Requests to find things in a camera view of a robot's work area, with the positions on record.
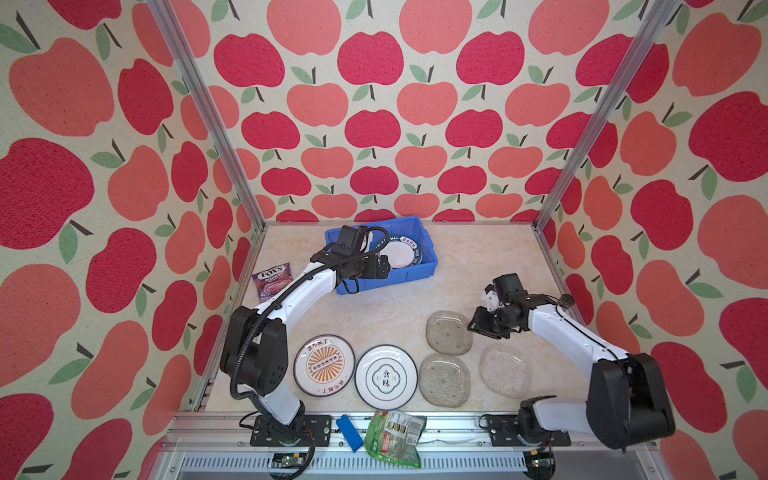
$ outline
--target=mounting plate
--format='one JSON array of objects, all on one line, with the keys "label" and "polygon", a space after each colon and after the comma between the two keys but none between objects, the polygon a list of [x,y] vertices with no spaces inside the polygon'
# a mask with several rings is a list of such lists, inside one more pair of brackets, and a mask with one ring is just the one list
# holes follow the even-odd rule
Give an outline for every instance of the mounting plate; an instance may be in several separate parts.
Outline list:
[{"label": "mounting plate", "polygon": [[[491,444],[494,447],[539,446],[526,445],[520,440],[518,437],[517,415],[483,415],[481,419],[485,419],[488,422],[488,426],[482,428],[491,436]],[[571,446],[571,436],[567,432],[555,432],[552,446]]]},{"label": "mounting plate", "polygon": [[[331,415],[307,415],[304,417],[304,428],[312,433],[315,439],[316,447],[327,447],[331,439]],[[306,441],[299,440],[295,445],[284,445],[280,442],[280,436],[271,432],[261,415],[256,417],[256,424],[253,426],[253,433],[250,436],[250,446],[252,447],[308,447]]]}]

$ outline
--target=blue block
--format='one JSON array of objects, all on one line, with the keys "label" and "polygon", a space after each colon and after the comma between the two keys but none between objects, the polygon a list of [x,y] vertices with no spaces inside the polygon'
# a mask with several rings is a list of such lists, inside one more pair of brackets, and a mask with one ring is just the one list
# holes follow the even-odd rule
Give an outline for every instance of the blue block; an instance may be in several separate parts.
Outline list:
[{"label": "blue block", "polygon": [[362,447],[362,437],[357,430],[355,430],[352,422],[350,422],[346,415],[341,415],[341,418],[336,420],[336,425],[339,427],[342,435],[344,435],[346,442],[349,443],[352,451],[357,452],[357,450]]},{"label": "blue block", "polygon": [[[396,283],[421,280],[422,278],[429,278],[435,274],[435,269],[437,268],[438,263],[437,255],[435,254],[435,245],[432,243],[432,239],[429,238],[429,233],[424,228],[424,225],[422,225],[422,220],[420,218],[396,218],[394,220],[366,223],[366,226],[383,227],[386,231],[389,232],[390,235],[405,235],[419,245],[419,248],[422,249],[424,258],[419,265],[393,269],[389,272],[389,276],[385,280],[359,280],[361,292],[363,290],[379,288],[380,286],[395,285]],[[339,239],[340,232],[340,228],[335,230],[328,230],[326,232],[326,244],[336,242]],[[373,241],[371,244],[376,245],[382,238],[384,238],[383,233],[379,231],[373,232]],[[355,291],[354,281],[347,280],[346,284],[353,292]],[[346,290],[344,290],[344,285],[339,285],[336,288],[336,293],[339,295],[347,295]]]}]

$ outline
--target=purple snack bag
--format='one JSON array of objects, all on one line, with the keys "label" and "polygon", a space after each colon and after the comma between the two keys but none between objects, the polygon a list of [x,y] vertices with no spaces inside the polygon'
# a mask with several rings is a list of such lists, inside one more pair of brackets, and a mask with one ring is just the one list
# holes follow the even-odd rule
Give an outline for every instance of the purple snack bag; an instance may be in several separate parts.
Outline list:
[{"label": "purple snack bag", "polygon": [[290,274],[290,263],[273,266],[263,272],[252,275],[259,292],[259,303],[264,303],[286,287],[293,277]]}]

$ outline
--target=white ceramic plate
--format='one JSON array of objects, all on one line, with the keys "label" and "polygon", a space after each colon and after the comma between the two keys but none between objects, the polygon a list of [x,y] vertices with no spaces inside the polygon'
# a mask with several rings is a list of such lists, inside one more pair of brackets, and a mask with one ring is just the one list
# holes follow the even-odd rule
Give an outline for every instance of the white ceramic plate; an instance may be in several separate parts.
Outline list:
[{"label": "white ceramic plate", "polygon": [[[384,243],[383,238],[373,248],[377,248],[382,243]],[[423,258],[419,245],[405,235],[390,235],[389,243],[379,252],[379,255],[386,255],[392,268],[419,265]]]},{"label": "white ceramic plate", "polygon": [[396,346],[375,346],[357,363],[357,392],[374,409],[399,409],[413,397],[418,384],[416,364]]},{"label": "white ceramic plate", "polygon": [[307,395],[331,396],[343,389],[355,371],[352,347],[335,335],[322,335],[307,342],[293,361],[293,378]]}]

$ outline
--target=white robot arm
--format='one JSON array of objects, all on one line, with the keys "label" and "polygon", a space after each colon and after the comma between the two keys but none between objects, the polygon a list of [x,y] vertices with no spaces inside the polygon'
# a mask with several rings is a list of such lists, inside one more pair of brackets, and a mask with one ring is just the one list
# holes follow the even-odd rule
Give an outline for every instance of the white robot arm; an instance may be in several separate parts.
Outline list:
[{"label": "white robot arm", "polygon": [[[242,306],[233,312],[220,368],[232,377],[234,398],[251,398],[280,424],[301,432],[302,425],[297,423],[303,421],[302,404],[283,381],[288,366],[287,333],[342,281],[387,277],[387,258],[376,255],[383,246],[360,253],[367,232],[365,227],[344,226],[337,243],[314,255],[302,275],[275,299],[255,309]],[[483,299],[486,306],[475,311],[470,331],[508,339],[511,333],[531,330],[590,379],[587,399],[540,397],[522,402],[516,432],[521,440],[540,445],[553,431],[564,430],[595,435],[609,448],[625,449],[674,433],[659,365],[646,354],[632,355],[606,342],[576,322],[566,311],[573,305],[573,297],[565,295],[555,301],[528,294],[513,273],[494,279]],[[253,343],[258,334],[259,343]],[[247,391],[238,391],[239,384]]]}]

